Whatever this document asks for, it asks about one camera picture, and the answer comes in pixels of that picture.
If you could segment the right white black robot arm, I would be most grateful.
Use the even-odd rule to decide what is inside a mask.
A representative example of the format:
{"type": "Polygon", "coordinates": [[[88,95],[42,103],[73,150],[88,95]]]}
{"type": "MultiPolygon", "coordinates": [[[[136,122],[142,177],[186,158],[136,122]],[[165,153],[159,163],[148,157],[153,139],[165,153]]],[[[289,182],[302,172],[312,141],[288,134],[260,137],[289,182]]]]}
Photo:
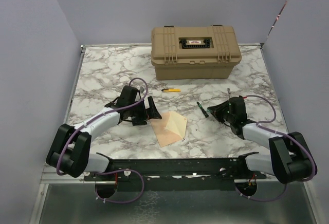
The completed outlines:
{"type": "Polygon", "coordinates": [[[241,178],[248,178],[255,171],[275,176],[282,184],[309,181],[317,174],[317,166],[303,135],[299,132],[283,133],[264,127],[270,121],[252,121],[247,118],[245,97],[232,97],[207,108],[220,123],[228,123],[231,131],[241,139],[255,142],[270,151],[270,155],[250,154],[236,165],[241,178]]]}

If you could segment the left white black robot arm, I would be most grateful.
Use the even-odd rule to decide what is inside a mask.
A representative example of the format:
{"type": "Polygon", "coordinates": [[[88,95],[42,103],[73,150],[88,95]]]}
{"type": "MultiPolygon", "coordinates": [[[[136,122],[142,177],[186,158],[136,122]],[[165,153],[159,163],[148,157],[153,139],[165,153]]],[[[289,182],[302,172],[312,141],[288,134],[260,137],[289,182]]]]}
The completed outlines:
{"type": "Polygon", "coordinates": [[[152,97],[148,97],[148,103],[146,107],[139,89],[124,86],[120,96],[107,103],[96,115],[76,125],[61,125],[46,157],[46,163],[54,167],[60,175],[77,178],[88,172],[96,173],[102,180],[110,179],[114,172],[109,164],[110,159],[99,153],[92,154],[91,143],[123,121],[130,121],[136,126],[146,125],[151,119],[161,119],[152,97]]]}

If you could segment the peach paper envelope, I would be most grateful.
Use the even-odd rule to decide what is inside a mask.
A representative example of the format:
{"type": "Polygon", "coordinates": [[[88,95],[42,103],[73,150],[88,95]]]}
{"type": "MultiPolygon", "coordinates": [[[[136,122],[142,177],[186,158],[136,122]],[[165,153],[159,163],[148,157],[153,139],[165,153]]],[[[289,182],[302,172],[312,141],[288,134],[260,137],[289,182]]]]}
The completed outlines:
{"type": "Polygon", "coordinates": [[[175,111],[161,114],[162,119],[151,119],[151,126],[160,147],[185,138],[187,118],[175,111]]]}

